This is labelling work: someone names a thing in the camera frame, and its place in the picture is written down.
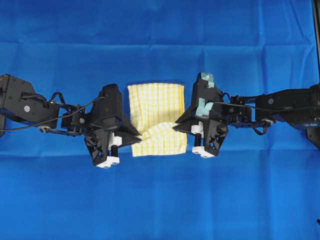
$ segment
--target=checkered towel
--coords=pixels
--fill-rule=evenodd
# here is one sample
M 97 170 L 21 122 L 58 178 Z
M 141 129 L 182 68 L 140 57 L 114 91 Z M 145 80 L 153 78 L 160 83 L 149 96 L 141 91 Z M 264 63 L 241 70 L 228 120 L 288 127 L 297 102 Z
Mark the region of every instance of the checkered towel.
M 185 111 L 184 86 L 147 83 L 128 86 L 131 122 L 142 134 L 132 145 L 134 157 L 183 154 L 187 135 L 172 129 Z

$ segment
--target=blue fabric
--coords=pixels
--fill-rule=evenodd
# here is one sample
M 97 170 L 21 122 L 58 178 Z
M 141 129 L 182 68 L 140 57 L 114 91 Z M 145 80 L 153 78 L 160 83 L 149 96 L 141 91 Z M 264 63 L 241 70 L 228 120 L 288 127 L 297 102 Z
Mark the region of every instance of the blue fabric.
M 0 0 L 0 73 L 85 104 L 116 83 L 185 85 L 198 72 L 231 95 L 319 81 L 309 0 Z M 8 122 L 8 128 L 18 127 Z M 0 239 L 320 238 L 320 152 L 286 123 L 230 127 L 219 157 L 191 153 L 91 165 L 83 137 L 36 128 L 0 139 Z

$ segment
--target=black cable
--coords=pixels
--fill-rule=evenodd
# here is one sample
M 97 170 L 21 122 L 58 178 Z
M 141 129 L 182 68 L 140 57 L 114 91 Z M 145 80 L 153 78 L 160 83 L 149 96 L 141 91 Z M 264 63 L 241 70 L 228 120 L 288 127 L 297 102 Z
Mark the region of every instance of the black cable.
M 59 96 L 61 103 L 66 104 L 65 99 L 64 99 L 64 95 L 59 91 L 56 91 L 54 94 L 52 94 L 50 102 L 53 102 L 57 95 Z
M 70 113 L 68 115 L 57 116 L 55 118 L 52 118 L 52 119 L 49 119 L 49 120 L 45 120 L 45 121 L 36 122 L 36 123 L 28 125 L 28 126 L 23 126 L 23 127 L 18 127 L 18 128 L 11 128 L 11 129 L 0 129 L 0 132 L 13 132 L 13 131 L 29 129 L 29 128 L 36 127 L 36 126 L 42 125 L 42 124 L 46 124 L 46 123 L 49 123 L 49 122 L 52 122 L 52 121 L 55 121 L 55 120 L 58 120 L 58 119 L 69 118 L 72 115 L 74 115 L 74 114 L 80 112 L 81 110 L 87 108 L 88 106 L 93 104 L 95 101 L 97 101 L 99 99 L 105 99 L 105 98 L 106 97 L 104 97 L 104 96 L 99 96 L 99 97 L 93 99 L 92 101 L 90 101 L 89 103 L 87 103 L 86 105 L 84 105 L 83 107 L 80 107 L 79 109 L 77 109 L 76 111 L 74 111 L 74 112 L 72 112 L 72 113 Z
M 231 97 L 230 97 L 229 93 L 224 92 L 224 93 L 222 94 L 222 98 L 224 98 L 225 95 L 227 95 L 229 101 L 231 102 Z
M 221 101 L 213 101 L 213 103 L 228 105 L 233 107 L 245 107 L 245 108 L 256 109 L 256 110 L 266 111 L 266 112 L 290 112 L 290 111 L 301 111 L 301 110 L 307 110 L 307 109 L 320 109 L 320 106 L 305 106 L 300 108 L 274 110 L 274 109 L 267 109 L 267 108 L 261 108 L 261 107 L 250 106 L 250 105 L 233 104 L 233 103 L 227 103 L 227 102 L 221 102 Z
M 265 135 L 267 133 L 268 128 L 267 127 L 263 127 L 263 131 L 259 131 L 257 128 L 255 128 L 254 126 L 252 127 L 252 129 L 254 130 L 254 132 L 260 136 Z

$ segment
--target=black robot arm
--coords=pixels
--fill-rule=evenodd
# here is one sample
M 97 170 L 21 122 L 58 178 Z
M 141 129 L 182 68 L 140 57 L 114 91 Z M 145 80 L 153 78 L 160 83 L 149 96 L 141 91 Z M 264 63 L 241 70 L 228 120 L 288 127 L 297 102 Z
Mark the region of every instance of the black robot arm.
M 86 108 L 93 104 L 90 112 Z M 66 113 L 59 116 L 60 109 Z M 5 129 L 6 118 L 25 124 Z M 61 129 L 57 129 L 58 119 Z M 98 97 L 85 106 L 66 104 L 56 92 L 50 100 L 35 92 L 30 82 L 0 75 L 0 137 L 5 132 L 37 127 L 43 133 L 84 135 L 94 166 L 109 168 L 118 164 L 118 148 L 140 142 L 139 132 L 123 112 L 122 94 L 116 84 L 106 85 Z
M 225 95 L 230 102 L 224 102 Z M 307 138 L 320 148 L 320 85 L 230 97 L 217 88 L 211 74 L 201 72 L 193 84 L 191 106 L 176 121 L 174 129 L 194 135 L 192 152 L 208 158 L 219 154 L 228 126 L 252 128 L 258 135 L 264 135 L 277 121 L 306 131 Z

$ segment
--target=light blue tape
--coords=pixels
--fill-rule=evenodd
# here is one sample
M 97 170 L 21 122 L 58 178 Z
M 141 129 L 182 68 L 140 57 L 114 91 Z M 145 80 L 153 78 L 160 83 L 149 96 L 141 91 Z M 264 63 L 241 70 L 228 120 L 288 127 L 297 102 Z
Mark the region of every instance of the light blue tape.
M 205 80 L 205 81 L 208 81 L 208 88 L 214 88 L 215 87 L 214 76 L 212 74 L 202 72 L 201 73 L 201 79 Z
M 199 117 L 203 115 L 209 116 L 209 112 L 211 111 L 213 105 L 213 102 L 208 102 L 206 104 L 206 100 L 204 98 L 199 97 L 198 107 L 196 109 L 195 115 Z

